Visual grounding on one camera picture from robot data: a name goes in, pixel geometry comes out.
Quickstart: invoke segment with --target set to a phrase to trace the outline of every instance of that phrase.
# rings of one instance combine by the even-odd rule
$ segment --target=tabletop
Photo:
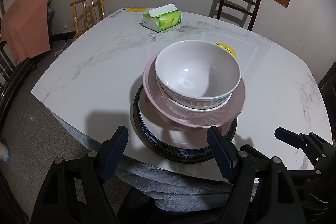
[[[32,93],[65,122],[102,143],[119,125],[129,131],[126,156],[172,172],[223,180],[214,159],[199,164],[166,160],[144,145],[132,117],[134,97],[147,61],[171,43],[201,39],[236,53],[246,101],[233,143],[246,143],[288,169],[312,169],[300,149],[274,137],[283,127],[318,134],[331,143],[324,102],[306,63],[278,44],[236,25],[182,12],[181,24],[156,33],[142,27],[143,12],[122,8],[72,43],[46,70]]]

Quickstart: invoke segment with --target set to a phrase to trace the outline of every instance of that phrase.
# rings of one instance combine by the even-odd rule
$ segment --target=metal screw
[[[63,158],[62,158],[62,157],[57,157],[57,158],[55,159],[55,163],[56,163],[56,164],[60,164],[62,161],[63,161]]]
[[[274,161],[276,164],[281,163],[281,159],[278,158],[278,157],[273,157],[273,161]]]
[[[90,152],[88,153],[88,156],[89,156],[89,158],[94,158],[97,154],[98,154],[97,151],[90,151]]]
[[[246,158],[248,154],[247,154],[247,152],[245,150],[240,150],[238,152],[238,155],[241,156],[241,157],[243,157],[243,158]]]

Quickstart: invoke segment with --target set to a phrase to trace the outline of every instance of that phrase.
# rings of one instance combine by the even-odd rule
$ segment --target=speckled floor
[[[55,52],[63,45],[64,41],[54,42],[52,52],[38,63],[36,71],[30,73],[13,101],[1,132],[1,142],[9,147],[11,158],[9,164],[0,161],[0,168],[16,200],[29,217],[53,160],[58,156],[66,160],[77,159],[88,152],[31,94],[35,83],[56,59]],[[85,201],[80,181],[76,186],[79,200]],[[117,212],[130,186],[112,178],[104,188]]]

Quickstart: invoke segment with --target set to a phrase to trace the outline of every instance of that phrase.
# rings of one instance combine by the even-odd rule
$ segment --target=baseboard
[[[67,32],[67,40],[73,39],[76,32]],[[65,40],[65,33],[56,33],[49,37],[49,41],[59,41],[59,40]]]

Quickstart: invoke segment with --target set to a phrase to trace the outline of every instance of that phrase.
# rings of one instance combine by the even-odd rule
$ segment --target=electrical cord
[[[57,51],[57,52],[54,54],[54,56],[57,56],[57,55],[59,55],[61,52],[63,52],[63,50],[64,50],[64,48],[65,48],[65,45],[67,44],[67,29],[66,29],[66,28],[64,28],[64,32],[65,32],[65,43],[64,43],[64,46],[63,46],[63,48],[62,48],[61,50]]]

